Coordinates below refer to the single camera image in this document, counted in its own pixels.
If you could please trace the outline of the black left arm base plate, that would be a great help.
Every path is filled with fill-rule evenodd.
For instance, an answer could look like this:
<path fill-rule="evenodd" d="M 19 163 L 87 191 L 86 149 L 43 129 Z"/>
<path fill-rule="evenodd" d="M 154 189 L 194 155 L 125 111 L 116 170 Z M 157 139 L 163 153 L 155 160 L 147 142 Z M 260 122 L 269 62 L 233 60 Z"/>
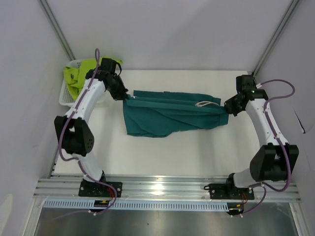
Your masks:
<path fill-rule="evenodd" d="M 117 192 L 117 197 L 120 198 L 122 194 L 123 189 L 123 183 L 122 182 L 112 182 L 108 181 L 107 184 L 115 188 Z M 78 196 L 80 197 L 104 197 L 109 198 L 113 196 L 114 191 L 102 184 L 90 182 L 87 180 L 82 180 L 78 192 Z"/>

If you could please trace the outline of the teal green shorts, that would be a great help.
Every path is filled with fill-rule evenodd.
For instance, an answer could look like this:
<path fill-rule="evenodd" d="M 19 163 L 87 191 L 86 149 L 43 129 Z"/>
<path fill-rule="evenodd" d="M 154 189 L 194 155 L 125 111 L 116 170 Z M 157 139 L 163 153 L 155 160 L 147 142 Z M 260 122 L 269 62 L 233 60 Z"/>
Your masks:
<path fill-rule="evenodd" d="M 199 93 L 135 90 L 123 101 L 128 135 L 163 138 L 174 132 L 228 124 L 221 99 Z"/>

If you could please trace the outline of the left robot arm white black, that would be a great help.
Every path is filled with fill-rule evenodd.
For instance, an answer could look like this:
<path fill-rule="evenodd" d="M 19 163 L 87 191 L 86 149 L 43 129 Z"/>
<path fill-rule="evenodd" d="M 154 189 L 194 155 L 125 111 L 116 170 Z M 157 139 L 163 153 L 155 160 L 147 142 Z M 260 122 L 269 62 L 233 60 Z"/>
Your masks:
<path fill-rule="evenodd" d="M 84 175 L 91 182 L 89 190 L 97 197 L 106 193 L 107 185 L 101 181 L 103 170 L 93 153 L 95 138 L 89 128 L 89 120 L 97 101 L 106 92 L 114 100 L 127 99 L 128 89 L 120 77 L 121 64 L 110 58 L 102 58 L 95 69 L 86 74 L 82 91 L 74 105 L 64 116 L 54 120 L 58 138 L 58 151 L 64 162 L 76 161 Z"/>

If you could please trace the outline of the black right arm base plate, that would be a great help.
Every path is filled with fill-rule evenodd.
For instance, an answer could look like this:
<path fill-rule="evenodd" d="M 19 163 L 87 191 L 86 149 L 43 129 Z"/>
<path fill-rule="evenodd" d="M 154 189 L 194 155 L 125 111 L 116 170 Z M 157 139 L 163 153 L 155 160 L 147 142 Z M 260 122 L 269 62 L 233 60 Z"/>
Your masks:
<path fill-rule="evenodd" d="M 254 200 L 254 193 L 249 188 L 238 188 L 223 183 L 211 183 L 203 187 L 210 194 L 212 200 Z"/>

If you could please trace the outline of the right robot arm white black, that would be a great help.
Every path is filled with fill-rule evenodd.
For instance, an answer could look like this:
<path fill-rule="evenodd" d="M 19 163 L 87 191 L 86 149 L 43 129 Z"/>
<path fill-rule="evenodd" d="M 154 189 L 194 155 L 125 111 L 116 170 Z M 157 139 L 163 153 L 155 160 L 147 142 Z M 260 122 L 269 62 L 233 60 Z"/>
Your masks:
<path fill-rule="evenodd" d="M 269 97 L 257 84 L 252 75 L 236 77 L 236 95 L 224 103 L 226 111 L 234 116 L 246 112 L 250 117 L 260 148 L 250 161 L 249 167 L 241 172 L 232 173 L 225 185 L 225 194 L 237 198 L 243 188 L 268 187 L 276 192 L 288 189 L 292 172 L 299 155 L 297 145 L 291 145 L 279 129 L 272 114 L 270 103 L 274 100 L 294 95 L 295 87 L 283 80 L 292 89 L 288 95 Z"/>

